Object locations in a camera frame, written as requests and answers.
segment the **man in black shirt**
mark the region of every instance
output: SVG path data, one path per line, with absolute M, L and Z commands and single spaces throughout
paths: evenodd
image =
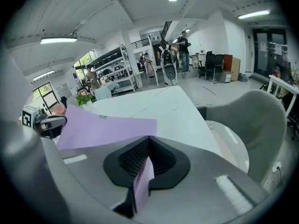
M 186 74 L 189 70 L 189 51 L 188 47 L 191 46 L 191 43 L 188 42 L 188 39 L 186 38 L 186 32 L 182 31 L 182 35 L 178 38 L 178 51 L 179 55 L 182 59 L 182 72 L 183 74 Z

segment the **power socket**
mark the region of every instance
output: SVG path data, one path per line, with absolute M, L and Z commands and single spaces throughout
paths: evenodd
M 277 171 L 277 167 L 279 167 L 281 169 L 281 162 L 278 161 L 275 163 L 275 165 L 272 168 L 272 172 L 275 173 Z

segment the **black railing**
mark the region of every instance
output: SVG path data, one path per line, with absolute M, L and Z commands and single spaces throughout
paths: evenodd
M 166 34 L 167 34 L 167 32 L 168 32 L 168 28 L 169 28 L 169 26 L 170 26 L 171 23 L 172 23 L 172 21 L 167 21 L 167 22 L 165 23 L 164 28 L 163 28 L 163 31 L 162 31 L 162 33 L 161 33 L 161 37 L 162 37 L 162 39 L 165 38 L 165 36 L 166 36 Z
M 140 47 L 149 46 L 150 42 L 149 42 L 149 39 L 146 38 L 146 39 L 143 39 L 143 40 L 140 40 L 140 41 L 133 42 L 133 43 L 131 43 L 131 45 L 132 45 L 132 49 L 137 49 L 137 48 L 140 48 Z

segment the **white table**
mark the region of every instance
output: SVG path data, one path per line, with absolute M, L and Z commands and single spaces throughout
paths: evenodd
M 269 86 L 268 86 L 268 90 L 267 90 L 268 93 L 270 93 L 272 83 L 274 82 L 277 85 L 276 90 L 274 92 L 274 96 L 277 95 L 277 91 L 278 91 L 279 86 L 285 88 L 286 90 L 288 90 L 289 92 L 291 92 L 293 94 L 293 98 L 290 102 L 290 105 L 289 105 L 288 109 L 286 110 L 286 116 L 288 116 L 291 109 L 292 109 L 292 107 L 293 107 L 293 105 L 294 105 L 294 103 L 295 103 L 297 94 L 299 94 L 299 88 L 296 87 L 296 86 L 290 85 L 287 82 L 283 81 L 282 79 L 280 79 L 278 77 L 275 77 L 273 75 L 270 75 L 269 77 L 270 77 L 270 82 L 269 82 Z
M 93 103 L 98 115 L 157 119 L 157 136 L 223 154 L 206 122 L 179 86 L 137 92 Z
M 157 70 L 158 69 L 162 69 L 161 66 L 155 66 L 153 67 L 154 68 L 154 72 L 155 72 L 155 78 L 156 78 L 156 83 L 157 83 L 157 87 L 159 87 L 159 82 L 158 82 L 158 76 L 157 76 Z M 178 73 L 177 73 L 177 69 L 175 68 L 175 71 L 176 71 L 176 84 L 178 83 Z

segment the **backpack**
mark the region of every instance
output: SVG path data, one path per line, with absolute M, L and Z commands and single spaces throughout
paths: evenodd
M 169 50 L 169 45 L 166 45 L 166 49 L 163 49 L 162 46 L 159 47 L 162 51 L 161 53 L 161 68 L 163 69 L 165 65 L 174 64 L 173 55 Z

